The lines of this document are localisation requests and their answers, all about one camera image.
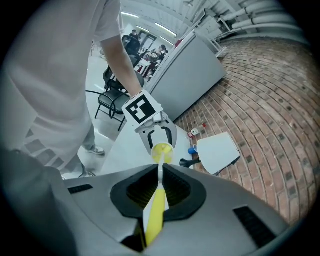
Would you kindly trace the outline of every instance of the black handle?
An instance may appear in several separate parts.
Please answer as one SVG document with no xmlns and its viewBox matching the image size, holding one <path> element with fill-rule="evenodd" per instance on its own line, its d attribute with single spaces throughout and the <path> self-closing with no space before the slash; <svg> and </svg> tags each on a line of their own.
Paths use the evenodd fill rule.
<svg viewBox="0 0 320 256">
<path fill-rule="evenodd" d="M 165 130 L 169 144 L 171 146 L 174 146 L 174 145 L 172 145 L 172 132 L 171 132 L 171 130 L 168 127 L 161 127 L 161 129 Z"/>
<path fill-rule="evenodd" d="M 182 158 L 181 160 L 180 160 L 180 166 L 182 166 L 182 167 L 186 167 L 186 168 L 189 168 L 190 166 L 193 166 L 193 165 L 195 165 L 195 164 L 198 164 L 198 163 L 201 163 L 201 160 L 200 160 L 200 158 L 198 157 L 197 159 L 195 159 L 195 160 L 186 160 L 186 159 L 184 159 L 184 158 Z"/>
</svg>

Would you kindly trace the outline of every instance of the yellow object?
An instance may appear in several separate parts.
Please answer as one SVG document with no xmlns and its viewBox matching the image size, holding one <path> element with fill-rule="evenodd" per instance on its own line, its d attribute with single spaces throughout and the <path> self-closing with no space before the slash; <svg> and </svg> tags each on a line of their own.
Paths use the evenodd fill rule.
<svg viewBox="0 0 320 256">
<path fill-rule="evenodd" d="M 162 153 L 164 153 L 164 163 L 170 164 L 174 157 L 172 146 L 165 142 L 155 145 L 151 150 L 151 156 L 155 163 L 159 164 Z"/>
<path fill-rule="evenodd" d="M 145 232 L 145 240 L 147 246 L 152 243 L 152 241 L 162 230 L 164 224 L 165 195 L 166 192 L 163 188 L 158 188 L 155 191 Z"/>
</svg>

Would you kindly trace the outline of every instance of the small bottle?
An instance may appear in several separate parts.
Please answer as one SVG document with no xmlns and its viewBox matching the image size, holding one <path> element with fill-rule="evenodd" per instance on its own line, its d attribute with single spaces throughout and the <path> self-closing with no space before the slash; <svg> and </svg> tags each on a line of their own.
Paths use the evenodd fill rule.
<svg viewBox="0 0 320 256">
<path fill-rule="evenodd" d="M 188 132 L 187 138 L 193 138 L 196 135 L 198 135 L 199 133 L 201 133 L 201 131 L 203 131 L 206 127 L 206 124 L 203 123 L 195 128 L 193 128 L 191 131 Z"/>
</svg>

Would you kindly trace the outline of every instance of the table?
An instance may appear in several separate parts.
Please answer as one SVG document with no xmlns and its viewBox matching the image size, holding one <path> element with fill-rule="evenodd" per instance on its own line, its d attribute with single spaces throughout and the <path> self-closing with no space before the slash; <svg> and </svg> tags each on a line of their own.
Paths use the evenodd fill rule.
<svg viewBox="0 0 320 256">
<path fill-rule="evenodd" d="M 173 165 L 179 166 L 180 159 L 182 158 L 192 160 L 192 156 L 188 153 L 190 140 L 186 138 L 186 136 L 187 132 L 177 127 L 177 140 L 172 161 Z M 168 142 L 166 132 L 159 126 L 155 127 L 155 133 L 152 138 L 154 145 L 160 142 Z M 152 164 L 154 164 L 154 161 L 148 154 L 140 135 L 135 133 L 129 124 L 125 124 L 106 157 L 100 173 L 97 174 L 117 173 Z"/>
<path fill-rule="evenodd" d="M 147 67 L 149 67 L 151 65 L 150 61 L 146 61 L 145 59 L 141 59 L 140 62 L 138 63 L 138 65 L 142 66 L 142 69 L 140 70 L 140 74 L 141 75 L 145 75 L 145 72 L 147 71 Z"/>
<path fill-rule="evenodd" d="M 203 167 L 212 175 L 240 158 L 239 150 L 228 132 L 198 140 L 197 151 Z"/>
</svg>

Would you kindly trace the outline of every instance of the white shirt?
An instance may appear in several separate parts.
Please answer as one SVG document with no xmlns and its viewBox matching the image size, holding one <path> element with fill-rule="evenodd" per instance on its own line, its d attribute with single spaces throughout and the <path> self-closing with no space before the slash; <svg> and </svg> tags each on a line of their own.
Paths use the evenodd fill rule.
<svg viewBox="0 0 320 256">
<path fill-rule="evenodd" d="M 121 28 L 120 0 L 50 1 L 8 55 L 8 75 L 37 113 L 33 136 L 62 159 L 58 169 L 78 153 L 92 124 L 86 103 L 92 41 L 118 36 Z"/>
</svg>

